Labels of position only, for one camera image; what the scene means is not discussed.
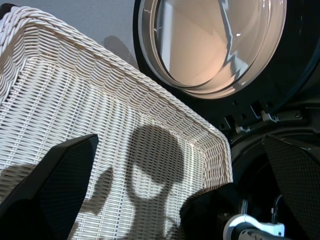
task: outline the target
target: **washing machine door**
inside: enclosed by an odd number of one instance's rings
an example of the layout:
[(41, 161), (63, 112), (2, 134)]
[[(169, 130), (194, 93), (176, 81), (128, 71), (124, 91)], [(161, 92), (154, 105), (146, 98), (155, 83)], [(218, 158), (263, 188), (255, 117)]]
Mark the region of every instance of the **washing machine door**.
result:
[(136, 0), (139, 69), (221, 130), (278, 110), (320, 56), (317, 0)]
[(252, 82), (281, 38), (287, 0), (142, 0), (142, 53), (165, 83), (222, 98)]

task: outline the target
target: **woven texture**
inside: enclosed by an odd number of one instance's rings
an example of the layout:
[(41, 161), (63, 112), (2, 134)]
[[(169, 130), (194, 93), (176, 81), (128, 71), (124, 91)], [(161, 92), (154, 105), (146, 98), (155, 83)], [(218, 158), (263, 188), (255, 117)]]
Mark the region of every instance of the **woven texture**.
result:
[(267, 137), (263, 145), (286, 204), (308, 238), (319, 240), (320, 166), (290, 144)]
[(0, 21), (0, 197), (50, 147), (98, 134), (70, 239), (179, 239), (179, 210), (232, 182), (216, 128), (132, 66), (52, 15)]

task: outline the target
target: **white wicker basket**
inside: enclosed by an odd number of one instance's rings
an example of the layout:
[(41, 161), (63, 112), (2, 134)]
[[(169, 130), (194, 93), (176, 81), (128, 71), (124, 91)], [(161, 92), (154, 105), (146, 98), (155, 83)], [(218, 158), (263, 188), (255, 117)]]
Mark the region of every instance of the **white wicker basket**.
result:
[(70, 239), (178, 239), (186, 199), (232, 181), (216, 128), (63, 21), (13, 7), (0, 21), (0, 200), (53, 145), (89, 133), (99, 145)]

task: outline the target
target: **black foam pad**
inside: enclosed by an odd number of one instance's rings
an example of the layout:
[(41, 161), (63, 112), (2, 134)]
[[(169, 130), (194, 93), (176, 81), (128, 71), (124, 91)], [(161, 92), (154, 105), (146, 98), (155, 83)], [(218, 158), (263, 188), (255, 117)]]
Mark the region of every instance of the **black foam pad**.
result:
[(52, 147), (0, 205), (1, 239), (66, 240), (86, 196), (98, 142), (92, 134)]
[(300, 141), (275, 136), (265, 136), (263, 146), (285, 203), (308, 238), (319, 240), (319, 148)]

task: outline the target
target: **washing machine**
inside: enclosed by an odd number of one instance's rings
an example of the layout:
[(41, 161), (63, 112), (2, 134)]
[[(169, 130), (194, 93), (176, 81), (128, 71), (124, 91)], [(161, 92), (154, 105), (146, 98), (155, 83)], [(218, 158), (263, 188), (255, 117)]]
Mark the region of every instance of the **washing machine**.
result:
[(320, 143), (319, 13), (317, 0), (135, 1), (140, 71), (227, 136), (234, 182), (261, 206), (280, 194), (263, 136)]

